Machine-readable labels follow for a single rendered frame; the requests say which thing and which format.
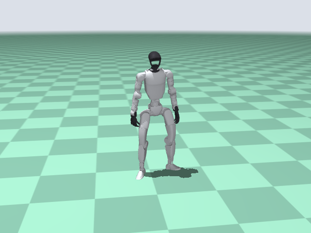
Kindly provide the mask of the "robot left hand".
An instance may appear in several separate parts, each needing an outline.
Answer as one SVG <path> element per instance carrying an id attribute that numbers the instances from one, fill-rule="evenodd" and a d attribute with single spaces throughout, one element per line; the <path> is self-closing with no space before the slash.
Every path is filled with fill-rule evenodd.
<path id="1" fill-rule="evenodd" d="M 175 123 L 177 124 L 178 122 L 179 122 L 179 113 L 178 113 L 178 107 L 177 106 L 175 106 L 175 110 L 173 109 L 173 111 L 175 111 L 175 119 L 174 119 L 174 121 L 175 121 Z"/>

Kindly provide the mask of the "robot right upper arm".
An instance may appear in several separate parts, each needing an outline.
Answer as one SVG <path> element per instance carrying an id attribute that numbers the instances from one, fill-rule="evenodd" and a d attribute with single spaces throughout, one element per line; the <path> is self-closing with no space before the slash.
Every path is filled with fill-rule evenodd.
<path id="1" fill-rule="evenodd" d="M 136 82 L 135 82 L 135 93 L 136 93 L 136 99 L 140 99 L 141 98 L 141 93 L 140 93 L 140 90 L 141 90 L 141 86 L 142 86 L 142 81 L 144 81 L 145 79 L 145 72 L 141 72 L 141 73 L 138 73 L 136 75 Z"/>

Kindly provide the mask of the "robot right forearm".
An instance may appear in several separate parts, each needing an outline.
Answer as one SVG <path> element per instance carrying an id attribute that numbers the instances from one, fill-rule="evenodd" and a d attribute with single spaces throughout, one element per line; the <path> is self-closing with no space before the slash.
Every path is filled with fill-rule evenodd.
<path id="1" fill-rule="evenodd" d="M 132 98 L 132 107 L 131 107 L 131 112 L 130 112 L 130 114 L 132 116 L 134 116 L 134 113 L 137 112 L 137 110 L 138 110 L 138 102 L 139 102 L 139 100 L 136 99 L 135 97 L 136 97 L 136 93 L 134 92 L 133 98 Z"/>

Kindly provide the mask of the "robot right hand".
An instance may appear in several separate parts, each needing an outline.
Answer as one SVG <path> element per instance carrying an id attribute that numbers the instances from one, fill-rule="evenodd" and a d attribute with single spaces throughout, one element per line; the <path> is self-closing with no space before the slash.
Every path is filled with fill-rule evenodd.
<path id="1" fill-rule="evenodd" d="M 136 116 L 137 116 L 136 112 L 134 113 L 134 116 L 131 115 L 131 124 L 135 127 L 139 127 L 138 125 L 140 125 L 140 124 L 138 123 Z"/>

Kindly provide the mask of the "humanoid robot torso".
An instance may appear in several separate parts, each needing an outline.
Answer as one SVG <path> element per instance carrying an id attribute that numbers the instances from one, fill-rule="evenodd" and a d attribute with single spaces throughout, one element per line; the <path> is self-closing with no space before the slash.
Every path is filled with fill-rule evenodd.
<path id="1" fill-rule="evenodd" d="M 153 70 L 153 69 L 150 69 Z M 163 68 L 158 68 L 159 72 L 151 72 L 146 69 L 144 72 L 144 88 L 151 103 L 148 104 L 150 116 L 158 116 L 162 114 L 162 104 L 160 100 L 165 92 L 166 73 Z"/>

